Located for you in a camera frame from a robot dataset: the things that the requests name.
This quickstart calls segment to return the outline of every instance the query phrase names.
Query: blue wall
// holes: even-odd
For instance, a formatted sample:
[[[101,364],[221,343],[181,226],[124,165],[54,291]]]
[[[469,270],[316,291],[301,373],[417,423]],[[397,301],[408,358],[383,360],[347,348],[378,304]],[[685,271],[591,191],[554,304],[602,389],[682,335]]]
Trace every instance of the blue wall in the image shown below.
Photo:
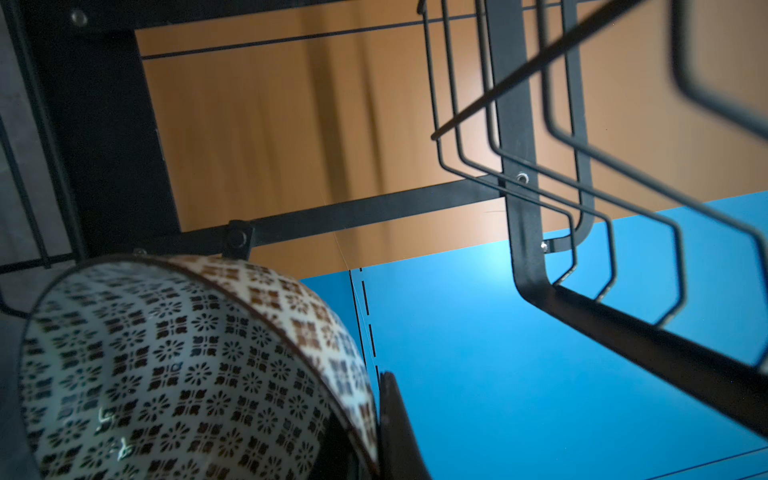
[[[767,193],[713,205],[768,231]],[[768,310],[753,245],[687,209],[665,214],[684,228],[690,289],[669,329],[754,361]],[[619,280],[605,302],[655,321],[677,295],[669,230],[638,217],[615,227]],[[566,286],[594,295],[605,283],[604,232],[596,225],[579,247]],[[547,258],[553,279],[570,265],[568,253]],[[666,478],[768,469],[764,440],[528,305],[506,242],[305,282],[362,333],[369,371],[396,374],[435,480],[642,480],[756,449]]]

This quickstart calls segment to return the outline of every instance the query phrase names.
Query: dish rack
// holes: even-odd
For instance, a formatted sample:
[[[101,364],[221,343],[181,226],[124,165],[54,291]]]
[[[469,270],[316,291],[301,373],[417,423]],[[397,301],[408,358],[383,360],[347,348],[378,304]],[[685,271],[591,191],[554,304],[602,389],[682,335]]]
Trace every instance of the dish rack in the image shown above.
[[[768,347],[757,363],[747,365],[668,332],[665,327],[684,308],[687,299],[680,225],[592,186],[590,165],[594,160],[751,237],[756,245],[763,288],[768,289],[768,246],[757,229],[682,194],[588,141],[578,47],[643,0],[610,0],[581,22],[577,19],[577,0],[554,4],[537,0],[533,7],[524,7],[520,1],[475,0],[473,16],[477,23],[484,93],[462,110],[458,108],[448,2],[442,0],[442,19],[435,20],[428,17],[425,0],[421,0],[417,12],[422,20],[414,23],[420,23],[425,34],[435,127],[432,139],[440,166],[462,180],[255,220],[233,220],[228,225],[182,233],[133,31],[327,1],[174,0],[156,5],[138,0],[132,2],[132,6],[96,1],[4,2],[5,18],[73,251],[55,256],[48,254],[8,135],[0,124],[0,139],[9,169],[39,253],[38,259],[0,266],[0,274],[50,267],[54,263],[80,261],[106,253],[221,253],[247,259],[253,247],[268,243],[504,197],[513,277],[525,300],[748,429],[768,437]],[[708,90],[696,79],[690,65],[687,37],[689,4],[690,0],[669,2],[670,69],[675,85],[687,99],[709,114],[768,141],[766,119]],[[548,37],[545,13],[551,5],[561,6],[564,32],[554,41]],[[539,52],[528,59],[523,11],[531,8],[535,9],[537,18]],[[448,120],[440,118],[435,93],[430,38],[430,25],[435,22],[442,23],[448,60],[452,107]],[[560,57],[565,59],[572,133],[557,125],[553,113],[549,70],[551,63]],[[573,149],[575,178],[536,163],[528,86],[528,79],[536,73],[541,74],[546,128],[552,137]],[[485,112],[488,144],[501,160],[501,171],[471,160],[464,152],[462,122],[481,111]],[[442,139],[450,131],[455,132],[461,162],[479,170],[482,176],[472,176],[445,162]],[[542,176],[576,189],[578,201],[540,188],[538,180]],[[646,323],[602,303],[617,281],[618,270],[613,223],[608,215],[596,209],[596,198],[662,223],[672,231],[677,300],[654,323]],[[578,221],[566,207],[581,213]],[[564,215],[568,219],[569,234],[545,239],[541,209]],[[589,235],[595,218],[605,222],[611,275],[600,293],[590,298],[568,289],[562,282],[577,269],[577,246]],[[566,251],[571,253],[572,265],[551,282],[545,269],[545,256]],[[0,309],[10,315],[27,316],[26,312],[2,301],[1,296]]]

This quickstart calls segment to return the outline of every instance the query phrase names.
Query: black metal dish rack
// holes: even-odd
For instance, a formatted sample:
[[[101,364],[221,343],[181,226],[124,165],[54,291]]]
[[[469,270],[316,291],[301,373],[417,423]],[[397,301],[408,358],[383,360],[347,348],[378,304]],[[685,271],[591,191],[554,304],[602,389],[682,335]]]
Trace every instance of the black metal dish rack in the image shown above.
[[[757,229],[668,187],[588,143],[578,46],[643,0],[611,0],[582,22],[578,22],[576,15],[578,0],[553,4],[537,0],[535,7],[523,7],[519,0],[475,0],[484,94],[463,110],[458,109],[456,96],[447,1],[442,0],[442,19],[429,19],[425,0],[421,0],[418,13],[422,21],[419,23],[425,32],[435,123],[432,139],[436,142],[441,166],[463,180],[251,221],[233,220],[229,225],[182,233],[134,30],[328,1],[333,0],[173,0],[161,5],[145,0],[130,4],[98,0],[4,1],[5,18],[73,251],[48,255],[8,136],[0,124],[0,140],[40,256],[36,260],[0,266],[0,274],[132,251],[222,253],[247,258],[251,248],[259,245],[504,197],[512,271],[523,298],[768,437],[768,348],[759,362],[746,365],[666,331],[664,327],[684,308],[687,297],[680,226],[668,217],[592,187],[590,163],[594,159],[680,205],[750,236],[757,246],[763,286],[768,288],[768,246]],[[710,114],[768,141],[766,119],[707,90],[694,77],[687,44],[689,1],[670,0],[670,68],[677,88]],[[545,9],[552,5],[561,6],[564,32],[555,41],[548,39],[545,15]],[[536,10],[539,52],[528,60],[523,11],[530,8]],[[429,29],[434,22],[443,24],[448,55],[452,118],[444,124],[438,116],[432,70]],[[552,107],[549,68],[553,60],[562,56],[566,65],[572,134],[556,125]],[[546,127],[554,138],[573,149],[575,179],[536,164],[528,79],[538,72],[542,79]],[[485,110],[488,142],[502,160],[501,172],[470,160],[462,148],[461,123],[481,110]],[[473,177],[444,162],[441,138],[451,130],[455,131],[460,160],[484,175]],[[542,190],[538,186],[540,175],[576,189],[579,201]],[[568,210],[545,203],[541,197],[579,210],[578,222]],[[617,262],[613,224],[607,215],[595,209],[595,198],[672,229],[678,296],[656,323],[643,322],[601,302],[617,280]],[[541,208],[565,215],[570,233],[545,240]],[[590,233],[595,217],[606,223],[611,277],[595,298],[588,298],[562,286],[561,282],[577,268],[576,246]],[[552,283],[545,270],[545,255],[569,250],[573,259],[571,268]],[[1,297],[0,309],[3,313],[26,316]]]

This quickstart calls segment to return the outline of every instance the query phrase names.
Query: ceramic bowl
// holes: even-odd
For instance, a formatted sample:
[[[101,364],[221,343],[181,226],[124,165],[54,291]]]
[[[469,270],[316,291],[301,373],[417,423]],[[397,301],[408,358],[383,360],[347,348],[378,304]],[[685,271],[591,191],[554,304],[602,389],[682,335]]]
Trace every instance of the ceramic bowl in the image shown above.
[[[44,478],[307,478],[334,415],[376,475],[369,377],[288,276],[212,257],[82,263],[38,301],[20,393]]]

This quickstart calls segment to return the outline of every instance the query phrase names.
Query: bolt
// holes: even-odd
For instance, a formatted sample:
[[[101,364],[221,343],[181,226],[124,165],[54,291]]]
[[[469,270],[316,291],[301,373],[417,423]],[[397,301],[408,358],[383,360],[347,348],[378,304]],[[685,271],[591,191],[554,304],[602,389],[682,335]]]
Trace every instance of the bolt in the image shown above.
[[[241,248],[245,245],[247,236],[242,230],[231,230],[227,234],[227,245],[232,248]]]
[[[88,17],[81,9],[76,8],[69,14],[69,19],[75,27],[83,28],[88,25]]]

